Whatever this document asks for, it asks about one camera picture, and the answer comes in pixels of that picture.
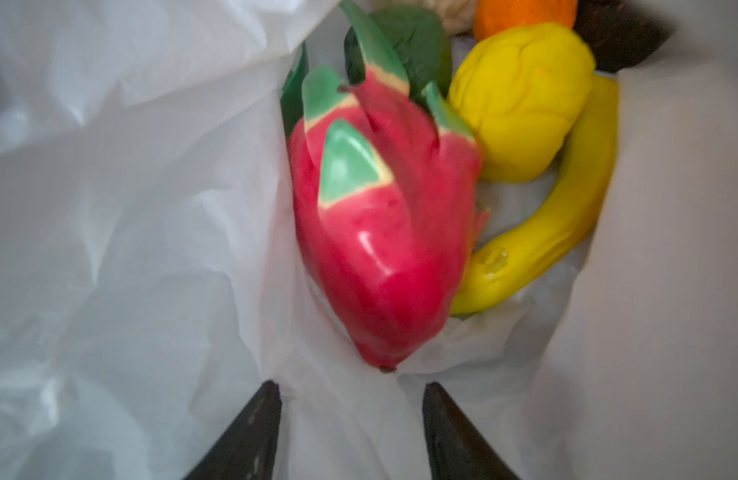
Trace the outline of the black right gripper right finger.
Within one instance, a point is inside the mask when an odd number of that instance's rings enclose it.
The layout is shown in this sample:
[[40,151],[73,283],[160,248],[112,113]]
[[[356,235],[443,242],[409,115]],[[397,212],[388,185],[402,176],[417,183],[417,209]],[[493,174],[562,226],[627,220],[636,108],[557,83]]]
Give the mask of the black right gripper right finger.
[[422,414],[433,480],[519,479],[440,383],[425,386]]

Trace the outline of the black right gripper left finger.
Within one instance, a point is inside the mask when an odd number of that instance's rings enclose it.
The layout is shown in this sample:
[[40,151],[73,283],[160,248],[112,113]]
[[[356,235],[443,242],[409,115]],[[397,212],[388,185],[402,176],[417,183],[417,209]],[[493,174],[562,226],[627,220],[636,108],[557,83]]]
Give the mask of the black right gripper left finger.
[[282,415],[279,385],[267,380],[185,480],[271,480]]

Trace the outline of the yellow banana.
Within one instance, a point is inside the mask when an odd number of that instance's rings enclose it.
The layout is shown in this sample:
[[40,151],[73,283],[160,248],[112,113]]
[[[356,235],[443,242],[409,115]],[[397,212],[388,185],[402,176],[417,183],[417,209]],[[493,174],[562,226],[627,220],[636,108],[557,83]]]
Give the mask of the yellow banana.
[[474,314],[507,300],[576,247],[596,225],[615,169],[619,83],[595,75],[563,149],[556,182],[523,223],[471,257],[451,308]]

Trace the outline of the white plastic bag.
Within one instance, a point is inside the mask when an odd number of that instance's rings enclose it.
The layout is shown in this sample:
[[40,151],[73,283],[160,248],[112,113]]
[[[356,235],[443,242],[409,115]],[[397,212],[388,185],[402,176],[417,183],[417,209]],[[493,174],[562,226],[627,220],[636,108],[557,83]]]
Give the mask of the white plastic bag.
[[276,479],[429,478],[433,381],[524,479],[738,479],[738,1],[644,8],[593,238],[384,374],[295,240],[336,2],[0,1],[0,479],[180,479],[267,379]]

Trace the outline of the pink dragon fruit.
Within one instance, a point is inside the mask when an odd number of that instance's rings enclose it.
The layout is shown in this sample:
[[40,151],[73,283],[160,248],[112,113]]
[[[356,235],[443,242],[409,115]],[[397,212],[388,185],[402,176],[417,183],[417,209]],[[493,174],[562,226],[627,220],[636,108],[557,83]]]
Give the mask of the pink dragon fruit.
[[288,137],[306,269],[363,361],[392,372],[444,327],[488,215],[476,204],[478,142],[435,83],[407,70],[369,14],[339,5],[365,77],[307,72]]

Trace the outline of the yellow lemon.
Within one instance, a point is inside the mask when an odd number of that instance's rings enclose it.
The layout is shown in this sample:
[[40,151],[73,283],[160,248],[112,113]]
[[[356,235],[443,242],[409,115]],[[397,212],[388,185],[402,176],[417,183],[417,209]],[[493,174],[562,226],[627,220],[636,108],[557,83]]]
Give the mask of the yellow lemon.
[[448,101],[474,132],[485,181],[523,183],[560,151],[592,89],[587,43],[556,23],[517,26],[476,44]]

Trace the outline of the orange fruit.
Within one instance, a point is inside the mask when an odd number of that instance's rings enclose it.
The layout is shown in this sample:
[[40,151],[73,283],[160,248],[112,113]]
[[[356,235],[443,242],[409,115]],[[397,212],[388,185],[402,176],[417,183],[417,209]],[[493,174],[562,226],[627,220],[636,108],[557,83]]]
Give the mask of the orange fruit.
[[572,28],[578,0],[481,0],[474,17],[478,41],[516,26],[557,23]]

